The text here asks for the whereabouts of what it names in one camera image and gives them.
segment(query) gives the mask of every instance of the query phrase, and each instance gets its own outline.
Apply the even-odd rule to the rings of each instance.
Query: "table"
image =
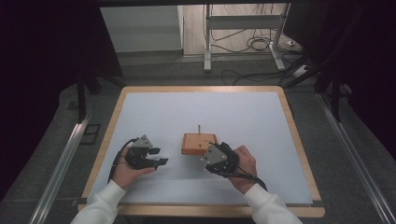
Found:
[[[304,170],[304,176],[309,187],[313,203],[309,206],[291,206],[290,211],[298,217],[322,217],[325,209],[321,203],[318,188],[312,175],[309,162],[305,156],[304,148],[299,134],[294,124],[287,99],[283,90],[279,87],[127,87],[120,94],[120,98],[115,107],[111,121],[106,130],[101,148],[98,152],[91,175],[81,198],[86,199],[92,189],[92,185],[98,176],[99,170],[104,161],[111,137],[116,128],[117,120],[120,117],[123,103],[129,92],[266,92],[272,91],[279,97],[280,103],[285,113],[287,124],[290,128],[292,141]],[[78,209],[82,209],[85,203],[80,203]],[[191,204],[120,204],[120,215],[134,216],[178,216],[178,217],[250,217],[251,210],[247,205],[191,205]]]

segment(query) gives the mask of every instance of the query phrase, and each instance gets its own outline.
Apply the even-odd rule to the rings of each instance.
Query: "gray floor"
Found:
[[[132,86],[166,85],[230,85],[237,78],[224,70],[234,70],[242,75],[275,72],[275,64],[269,55],[256,57],[230,56],[214,58],[211,73],[204,72],[202,58],[161,58],[147,56],[137,59],[121,55],[120,63],[124,77],[118,77]],[[261,75],[263,80],[271,75]],[[75,207],[84,190],[96,153],[106,132],[120,94],[120,88],[99,78],[100,94],[88,94],[92,112],[90,124],[100,124],[99,135],[93,145],[79,145],[70,164],[64,182],[51,207],[46,223],[69,223],[77,213]],[[294,88],[285,89],[290,107],[302,139],[306,156],[317,181],[318,189],[326,207],[322,218],[302,218],[303,223],[382,223],[362,183],[356,175],[345,150],[327,120],[312,88],[311,78]],[[278,79],[264,81],[240,80],[236,85],[275,85]],[[0,223],[27,223],[50,179],[50,175],[64,150],[64,146],[78,119],[78,111],[70,105],[77,100],[77,88],[72,86],[60,96],[60,106],[46,135],[37,147],[34,156],[5,199],[0,203]],[[396,162],[377,141],[373,134],[357,118],[343,98],[340,104],[343,125],[359,150],[362,159],[376,183],[382,189],[391,207],[396,207]],[[91,136],[81,142],[88,143]],[[191,218],[136,218],[118,217],[115,223],[231,223],[230,219]],[[250,219],[233,219],[236,223],[249,223]]]

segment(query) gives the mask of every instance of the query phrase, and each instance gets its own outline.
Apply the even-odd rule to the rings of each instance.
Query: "metal rod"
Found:
[[[358,153],[358,150],[353,145],[352,141],[349,139],[347,132],[345,131],[341,122],[338,122],[337,119],[332,115],[332,111],[330,110],[330,103],[327,99],[325,93],[317,93],[317,97],[322,104],[322,107],[327,115],[327,118],[332,125],[334,132],[336,133],[338,139],[340,140],[343,148],[346,150],[346,154],[355,169],[356,174],[358,175],[361,183],[369,195],[376,212],[381,217],[383,223],[396,223],[396,219],[392,210],[387,202],[387,199],[382,194],[381,189],[375,183],[370,172],[364,165],[364,162],[361,160],[361,156]]]
[[[38,201],[29,223],[39,224],[44,223],[46,220],[90,117],[91,114],[87,113],[84,120],[81,123],[76,124],[75,129],[70,135],[66,147],[64,148],[64,152],[62,153],[62,156],[59,159],[43,194],[41,195],[40,201]]]
[[[282,14],[280,14],[279,21],[277,23],[277,28],[274,36],[273,50],[277,50],[277,44],[279,43],[280,35],[282,34],[283,26],[285,25],[286,16],[288,15],[290,3],[287,3],[283,8]]]

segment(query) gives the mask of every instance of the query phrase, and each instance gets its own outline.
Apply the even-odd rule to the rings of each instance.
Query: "white wall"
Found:
[[[116,52],[182,49],[177,6],[101,11]]]

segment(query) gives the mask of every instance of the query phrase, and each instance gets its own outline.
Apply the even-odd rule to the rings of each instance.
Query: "white sleeve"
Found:
[[[125,190],[110,180],[104,189],[94,194],[83,208],[75,216],[72,224],[109,224],[113,223],[117,216],[117,205],[124,196]]]
[[[258,224],[302,224],[276,194],[270,194],[255,184],[245,195],[247,204],[253,210],[253,220]]]

